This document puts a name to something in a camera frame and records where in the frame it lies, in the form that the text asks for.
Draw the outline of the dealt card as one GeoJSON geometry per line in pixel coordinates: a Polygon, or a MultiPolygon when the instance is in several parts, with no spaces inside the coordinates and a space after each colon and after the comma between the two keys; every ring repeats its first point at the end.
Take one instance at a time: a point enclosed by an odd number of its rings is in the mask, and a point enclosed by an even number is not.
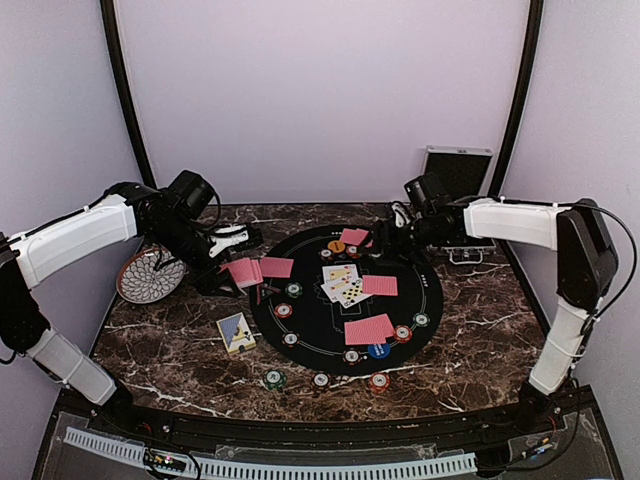
{"type": "Polygon", "coordinates": [[[360,246],[369,235],[365,229],[344,228],[339,240],[345,245],[360,246]]]}
{"type": "Polygon", "coordinates": [[[294,260],[289,258],[263,257],[259,261],[262,276],[265,278],[289,278],[294,260]]]}
{"type": "Polygon", "coordinates": [[[384,344],[393,337],[395,328],[387,314],[350,321],[344,324],[346,345],[384,344]]]}

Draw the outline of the red back card deck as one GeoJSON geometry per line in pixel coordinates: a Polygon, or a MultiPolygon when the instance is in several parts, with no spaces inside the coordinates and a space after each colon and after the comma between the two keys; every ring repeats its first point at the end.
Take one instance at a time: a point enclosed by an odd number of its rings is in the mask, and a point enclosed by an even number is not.
{"type": "Polygon", "coordinates": [[[242,258],[221,265],[221,270],[228,270],[239,288],[246,288],[263,282],[263,275],[258,260],[242,258]]]}

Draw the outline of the red 5 chips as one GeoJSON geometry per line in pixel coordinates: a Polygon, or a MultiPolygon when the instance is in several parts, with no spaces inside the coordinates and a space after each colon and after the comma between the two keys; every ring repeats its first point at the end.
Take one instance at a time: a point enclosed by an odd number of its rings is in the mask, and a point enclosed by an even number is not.
{"type": "Polygon", "coordinates": [[[277,318],[286,319],[293,314],[293,307],[288,303],[280,303],[274,307],[273,311],[277,318]]]}
{"type": "Polygon", "coordinates": [[[361,253],[359,252],[358,247],[355,246],[355,245],[349,245],[346,248],[346,253],[351,258],[360,258],[361,257],[361,253]]]}
{"type": "Polygon", "coordinates": [[[408,343],[413,336],[413,331],[406,325],[398,325],[394,330],[394,339],[399,343],[408,343]]]}

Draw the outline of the orange big blind button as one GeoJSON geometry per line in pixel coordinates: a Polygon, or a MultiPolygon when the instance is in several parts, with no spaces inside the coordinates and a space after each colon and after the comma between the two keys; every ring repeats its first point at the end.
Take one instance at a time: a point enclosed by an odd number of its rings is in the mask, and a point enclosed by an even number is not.
{"type": "Polygon", "coordinates": [[[328,243],[327,248],[333,253],[340,254],[345,251],[346,245],[339,240],[334,240],[328,243]]]}

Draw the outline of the green chips mat edge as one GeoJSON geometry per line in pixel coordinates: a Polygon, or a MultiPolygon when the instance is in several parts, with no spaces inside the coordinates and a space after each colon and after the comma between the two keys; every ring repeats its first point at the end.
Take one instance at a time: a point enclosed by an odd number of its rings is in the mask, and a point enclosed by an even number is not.
{"type": "Polygon", "coordinates": [[[426,313],[416,313],[413,321],[418,327],[427,327],[430,324],[430,318],[426,313]]]}

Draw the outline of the two of hearts card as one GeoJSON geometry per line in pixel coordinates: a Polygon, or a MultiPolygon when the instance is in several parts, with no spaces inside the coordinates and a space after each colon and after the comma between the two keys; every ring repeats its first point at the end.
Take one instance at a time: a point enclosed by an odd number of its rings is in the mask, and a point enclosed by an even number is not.
{"type": "Polygon", "coordinates": [[[324,266],[322,273],[325,283],[344,278],[353,279],[358,275],[357,268],[354,264],[324,266]]]}

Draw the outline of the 100 chips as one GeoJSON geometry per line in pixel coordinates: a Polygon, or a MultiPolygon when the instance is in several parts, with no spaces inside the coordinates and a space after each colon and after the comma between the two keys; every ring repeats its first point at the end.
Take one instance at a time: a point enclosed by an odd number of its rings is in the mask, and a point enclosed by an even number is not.
{"type": "Polygon", "coordinates": [[[362,356],[357,350],[349,349],[343,352],[342,358],[347,365],[353,366],[361,361],[362,356]]]}
{"type": "Polygon", "coordinates": [[[329,249],[322,249],[318,252],[319,258],[327,263],[333,260],[333,252],[329,249]]]}

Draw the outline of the green chips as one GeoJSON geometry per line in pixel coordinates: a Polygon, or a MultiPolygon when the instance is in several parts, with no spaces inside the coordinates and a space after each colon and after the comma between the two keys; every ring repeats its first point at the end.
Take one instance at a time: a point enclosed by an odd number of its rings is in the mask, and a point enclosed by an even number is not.
{"type": "Polygon", "coordinates": [[[298,282],[291,282],[286,286],[285,293],[290,298],[299,298],[303,294],[303,287],[298,282]]]}

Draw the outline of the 100 chips mat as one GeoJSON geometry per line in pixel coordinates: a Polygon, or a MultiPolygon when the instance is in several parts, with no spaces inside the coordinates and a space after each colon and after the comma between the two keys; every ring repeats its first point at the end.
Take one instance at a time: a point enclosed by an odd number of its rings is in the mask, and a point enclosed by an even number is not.
{"type": "Polygon", "coordinates": [[[283,335],[282,343],[288,348],[294,348],[299,343],[299,336],[294,332],[283,335]]]}

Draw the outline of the red 5 chip stack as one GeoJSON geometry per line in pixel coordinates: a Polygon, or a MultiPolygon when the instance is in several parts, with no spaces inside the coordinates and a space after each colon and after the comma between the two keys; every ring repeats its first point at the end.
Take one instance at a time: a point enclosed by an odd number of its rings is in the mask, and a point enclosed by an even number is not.
{"type": "Polygon", "coordinates": [[[390,384],[390,376],[384,372],[376,372],[368,379],[369,388],[374,394],[382,394],[386,392],[389,389],[390,384]]]}

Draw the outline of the green chip stack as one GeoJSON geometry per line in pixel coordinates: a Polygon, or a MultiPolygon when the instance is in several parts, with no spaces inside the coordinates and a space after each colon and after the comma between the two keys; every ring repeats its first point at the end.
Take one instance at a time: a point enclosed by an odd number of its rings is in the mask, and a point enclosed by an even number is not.
{"type": "Polygon", "coordinates": [[[268,390],[282,390],[287,383],[287,376],[281,370],[268,370],[264,375],[264,383],[268,390]]]}

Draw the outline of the black orange 100 chip stack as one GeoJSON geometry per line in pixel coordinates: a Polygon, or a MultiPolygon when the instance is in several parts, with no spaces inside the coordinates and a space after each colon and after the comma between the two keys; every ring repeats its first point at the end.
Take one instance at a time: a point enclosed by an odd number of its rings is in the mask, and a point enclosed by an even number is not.
{"type": "Polygon", "coordinates": [[[325,372],[318,372],[311,379],[311,386],[317,390],[327,389],[330,383],[331,377],[325,372]]]}

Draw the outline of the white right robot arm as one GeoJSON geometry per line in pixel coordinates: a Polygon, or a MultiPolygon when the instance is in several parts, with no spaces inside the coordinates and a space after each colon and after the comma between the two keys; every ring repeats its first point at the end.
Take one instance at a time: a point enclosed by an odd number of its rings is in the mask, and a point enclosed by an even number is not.
{"type": "Polygon", "coordinates": [[[557,310],[529,385],[545,396],[555,393],[580,357],[602,302],[619,267],[603,218],[589,198],[574,203],[526,202],[505,197],[467,196],[454,200],[437,175],[407,182],[411,202],[391,210],[371,235],[370,251],[416,255],[428,245],[452,239],[495,239],[555,252],[557,310]]]}

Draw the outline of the floral ceramic plate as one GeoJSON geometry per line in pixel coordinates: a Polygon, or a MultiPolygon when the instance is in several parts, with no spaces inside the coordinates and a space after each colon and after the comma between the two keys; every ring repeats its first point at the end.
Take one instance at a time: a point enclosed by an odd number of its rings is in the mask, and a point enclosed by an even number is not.
{"type": "Polygon", "coordinates": [[[121,269],[116,289],[133,304],[150,304],[170,295],[186,274],[186,265],[164,247],[140,251],[121,269]]]}

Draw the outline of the black frame post left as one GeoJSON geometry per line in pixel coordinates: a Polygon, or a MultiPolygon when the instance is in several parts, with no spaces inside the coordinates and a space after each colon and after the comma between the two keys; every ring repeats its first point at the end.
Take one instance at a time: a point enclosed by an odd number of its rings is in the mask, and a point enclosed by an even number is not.
{"type": "Polygon", "coordinates": [[[157,181],[152,171],[128,78],[117,20],[116,2],[114,0],[100,0],[99,5],[112,76],[136,167],[142,183],[157,189],[157,181]]]}

